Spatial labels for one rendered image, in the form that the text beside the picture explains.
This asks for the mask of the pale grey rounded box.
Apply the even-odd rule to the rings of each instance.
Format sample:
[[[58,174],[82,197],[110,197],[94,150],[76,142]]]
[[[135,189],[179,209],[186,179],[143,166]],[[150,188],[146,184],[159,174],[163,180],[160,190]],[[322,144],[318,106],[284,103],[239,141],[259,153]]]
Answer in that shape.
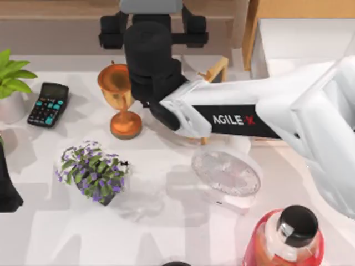
[[[120,0],[125,14],[174,14],[182,10],[182,0]]]

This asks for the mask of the wooden stand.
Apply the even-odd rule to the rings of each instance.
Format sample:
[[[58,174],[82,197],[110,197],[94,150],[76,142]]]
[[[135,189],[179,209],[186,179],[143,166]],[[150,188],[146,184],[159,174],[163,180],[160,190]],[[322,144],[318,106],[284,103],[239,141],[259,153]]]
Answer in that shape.
[[[221,57],[206,73],[198,72],[197,74],[210,83],[223,83],[227,81],[228,65],[229,59]]]

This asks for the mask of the wooden cabinet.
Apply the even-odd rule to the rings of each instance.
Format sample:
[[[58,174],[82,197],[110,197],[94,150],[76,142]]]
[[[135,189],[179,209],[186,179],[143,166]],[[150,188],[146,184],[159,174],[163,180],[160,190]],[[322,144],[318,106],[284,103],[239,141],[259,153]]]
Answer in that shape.
[[[261,18],[355,18],[355,0],[250,0],[241,46],[246,71]]]

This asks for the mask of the wooden cupboard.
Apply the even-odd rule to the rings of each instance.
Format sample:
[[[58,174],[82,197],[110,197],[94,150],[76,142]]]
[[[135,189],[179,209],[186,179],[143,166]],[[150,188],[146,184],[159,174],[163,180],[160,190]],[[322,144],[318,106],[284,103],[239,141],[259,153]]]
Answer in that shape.
[[[249,0],[184,0],[207,19],[204,48],[175,45],[174,54],[224,55],[239,48]],[[0,50],[14,55],[122,55],[99,45],[100,17],[118,12],[119,0],[0,0]]]

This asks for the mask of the white box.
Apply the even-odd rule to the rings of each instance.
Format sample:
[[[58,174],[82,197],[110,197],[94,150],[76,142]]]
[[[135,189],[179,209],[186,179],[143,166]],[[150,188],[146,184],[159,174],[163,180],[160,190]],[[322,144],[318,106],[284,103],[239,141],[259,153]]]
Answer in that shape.
[[[251,56],[254,79],[355,55],[355,18],[260,19]]]

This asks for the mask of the bronze trophy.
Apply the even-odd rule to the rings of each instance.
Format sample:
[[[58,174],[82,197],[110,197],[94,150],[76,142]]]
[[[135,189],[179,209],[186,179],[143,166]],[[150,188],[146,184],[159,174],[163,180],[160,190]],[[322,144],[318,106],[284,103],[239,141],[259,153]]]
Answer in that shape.
[[[110,121],[110,132],[117,138],[128,140],[142,130],[141,117],[129,110],[135,99],[131,95],[128,67],[114,61],[98,75],[97,82],[106,102],[118,110]]]

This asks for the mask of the black calculator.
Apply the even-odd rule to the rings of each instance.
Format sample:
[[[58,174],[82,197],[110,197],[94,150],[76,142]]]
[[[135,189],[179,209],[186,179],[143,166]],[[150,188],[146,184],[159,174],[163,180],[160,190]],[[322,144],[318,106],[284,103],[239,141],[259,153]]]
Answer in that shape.
[[[67,107],[69,88],[58,83],[44,82],[39,98],[30,112],[27,123],[37,127],[53,128]]]

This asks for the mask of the green plant in white pot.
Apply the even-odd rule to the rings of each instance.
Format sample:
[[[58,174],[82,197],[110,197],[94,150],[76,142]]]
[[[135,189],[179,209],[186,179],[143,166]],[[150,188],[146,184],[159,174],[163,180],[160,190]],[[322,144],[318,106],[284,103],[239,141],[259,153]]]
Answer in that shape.
[[[0,52],[0,122],[11,124],[21,120],[25,113],[23,94],[32,93],[25,79],[35,79],[37,75],[26,67],[27,60],[12,60],[11,50]]]

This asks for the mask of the purple flower plant pot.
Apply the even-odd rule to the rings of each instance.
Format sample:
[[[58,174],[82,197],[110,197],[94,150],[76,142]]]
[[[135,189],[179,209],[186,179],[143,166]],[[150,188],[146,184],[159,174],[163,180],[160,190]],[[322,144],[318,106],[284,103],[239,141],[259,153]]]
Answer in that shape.
[[[59,182],[74,184],[82,195],[103,206],[125,191],[129,174],[129,161],[105,152],[99,142],[90,140],[66,148],[55,167]]]

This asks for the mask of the clear white round fan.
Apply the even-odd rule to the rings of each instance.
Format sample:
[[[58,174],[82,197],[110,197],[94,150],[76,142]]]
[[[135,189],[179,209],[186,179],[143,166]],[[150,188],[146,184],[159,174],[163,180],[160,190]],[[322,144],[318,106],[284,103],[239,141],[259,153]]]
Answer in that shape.
[[[191,159],[195,189],[218,206],[245,214],[254,204],[263,173],[247,154],[229,149],[198,150]]]

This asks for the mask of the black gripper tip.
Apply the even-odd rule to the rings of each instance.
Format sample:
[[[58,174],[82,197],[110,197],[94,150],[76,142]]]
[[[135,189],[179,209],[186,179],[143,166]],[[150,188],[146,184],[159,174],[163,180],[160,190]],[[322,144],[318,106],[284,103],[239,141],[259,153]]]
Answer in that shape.
[[[23,199],[8,173],[3,144],[0,142],[0,213],[13,213],[23,206]]]

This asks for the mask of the red bottle with black cap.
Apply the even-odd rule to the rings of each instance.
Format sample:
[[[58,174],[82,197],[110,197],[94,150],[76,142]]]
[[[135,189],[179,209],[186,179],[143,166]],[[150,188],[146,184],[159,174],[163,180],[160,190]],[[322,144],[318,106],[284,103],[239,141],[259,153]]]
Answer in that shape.
[[[266,213],[253,230],[242,266],[320,266],[324,239],[308,208],[288,206]]]

